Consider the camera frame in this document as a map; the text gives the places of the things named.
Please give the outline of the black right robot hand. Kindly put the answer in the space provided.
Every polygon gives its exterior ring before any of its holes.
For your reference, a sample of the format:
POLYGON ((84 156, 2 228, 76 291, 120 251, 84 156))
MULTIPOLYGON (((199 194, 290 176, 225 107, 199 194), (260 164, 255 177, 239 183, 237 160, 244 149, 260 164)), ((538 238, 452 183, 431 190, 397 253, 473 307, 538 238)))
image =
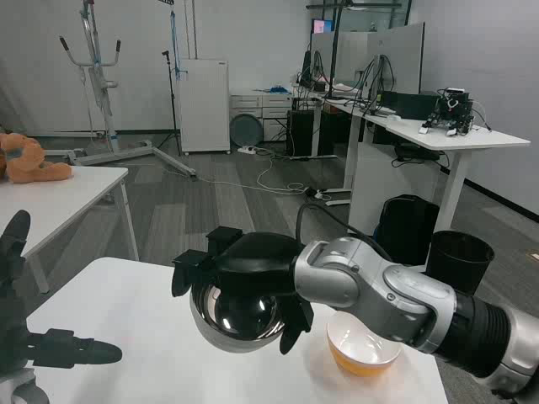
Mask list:
POLYGON ((189 297, 195 325, 212 346, 246 354, 277 341, 288 354, 314 318, 294 285, 302 244, 226 226, 206 238, 205 251, 189 249, 173 260, 172 295, 189 297))

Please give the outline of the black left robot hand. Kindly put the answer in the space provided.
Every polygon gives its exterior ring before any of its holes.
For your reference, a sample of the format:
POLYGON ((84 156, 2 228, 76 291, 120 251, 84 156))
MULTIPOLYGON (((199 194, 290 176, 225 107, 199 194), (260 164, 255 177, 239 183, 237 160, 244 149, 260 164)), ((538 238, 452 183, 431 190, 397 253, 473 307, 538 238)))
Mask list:
POLYGON ((20 370, 29 361, 35 366, 57 369, 121 361, 119 347, 93 338, 77 338, 72 330, 29 331, 25 303, 13 282, 25 264, 22 251, 30 223, 29 212, 19 210, 1 235, 1 372, 20 370))

